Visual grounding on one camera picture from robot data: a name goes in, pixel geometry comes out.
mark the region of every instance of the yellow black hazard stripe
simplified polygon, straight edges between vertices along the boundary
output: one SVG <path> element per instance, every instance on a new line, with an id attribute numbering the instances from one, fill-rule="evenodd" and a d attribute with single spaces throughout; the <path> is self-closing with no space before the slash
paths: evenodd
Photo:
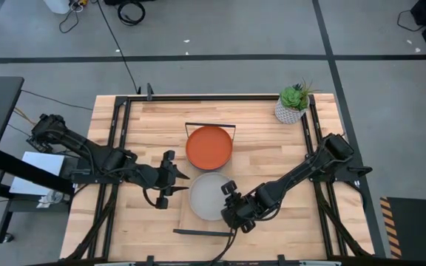
<path id="1" fill-rule="evenodd" d="M 382 215 L 384 216 L 385 230 L 388 234 L 390 254 L 393 259 L 400 259 L 402 252 L 400 251 L 399 240 L 397 239 L 396 224 L 393 221 L 391 204 L 387 197 L 381 198 Z"/>

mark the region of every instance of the concrete floor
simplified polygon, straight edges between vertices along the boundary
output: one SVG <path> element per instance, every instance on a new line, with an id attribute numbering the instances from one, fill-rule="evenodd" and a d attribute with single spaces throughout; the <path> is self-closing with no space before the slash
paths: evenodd
<path id="1" fill-rule="evenodd" d="M 416 0 L 319 0 L 335 55 L 426 55 L 420 33 L 396 26 L 396 17 Z M 314 88 L 336 92 L 325 57 L 314 6 L 309 0 L 157 0 L 146 2 L 146 19 L 126 27 L 112 7 L 102 4 L 127 56 L 137 55 L 324 55 L 323 60 L 130 61 L 138 86 L 156 93 L 279 92 L 301 78 Z M 0 58 L 116 57 L 116 45 L 97 5 L 79 14 L 80 23 L 61 34 L 64 16 L 40 0 L 5 0 L 0 9 Z M 415 27 L 410 16 L 402 23 Z M 426 199 L 426 60 L 337 61 L 375 209 L 378 199 Z M 0 64 L 0 75 L 25 78 L 24 89 L 82 106 L 96 95 L 133 94 L 122 62 Z M 32 119 L 42 112 L 63 115 L 81 134 L 90 112 L 22 94 L 17 106 Z M 29 124 L 12 117 L 13 126 Z M 21 157 L 32 149 L 10 128 L 0 149 Z M 11 177 L 5 178 L 10 183 Z M 4 204 L 0 204 L 0 217 Z M 385 233 L 378 216 L 381 235 Z M 0 245 L 0 265 L 55 261 L 67 214 L 15 214 L 10 232 L 16 241 Z"/>

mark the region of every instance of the potted plant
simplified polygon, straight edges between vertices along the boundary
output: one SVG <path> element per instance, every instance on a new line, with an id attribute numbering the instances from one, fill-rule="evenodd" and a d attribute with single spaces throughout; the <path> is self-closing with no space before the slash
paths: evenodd
<path id="1" fill-rule="evenodd" d="M 307 112 L 312 93 L 311 84 L 305 81 L 286 87 L 280 92 L 279 100 L 275 105 L 275 116 L 282 123 L 295 123 Z"/>

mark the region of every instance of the orange plate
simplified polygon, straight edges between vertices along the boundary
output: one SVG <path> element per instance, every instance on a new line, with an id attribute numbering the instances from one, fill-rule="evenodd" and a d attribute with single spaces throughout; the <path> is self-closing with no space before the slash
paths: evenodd
<path id="1" fill-rule="evenodd" d="M 186 156 L 192 165 L 203 170 L 215 170 L 231 158 L 233 141 L 226 130 L 203 126 L 186 141 Z"/>

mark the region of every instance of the gray plate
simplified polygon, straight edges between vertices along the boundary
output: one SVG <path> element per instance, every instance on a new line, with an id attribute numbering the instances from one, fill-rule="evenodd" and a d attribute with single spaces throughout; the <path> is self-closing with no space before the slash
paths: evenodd
<path id="1" fill-rule="evenodd" d="M 201 219 L 217 221 L 222 219 L 221 210 L 225 207 L 226 195 L 221 186 L 229 182 L 229 178 L 217 172 L 202 174 L 190 187 L 190 206 Z"/>

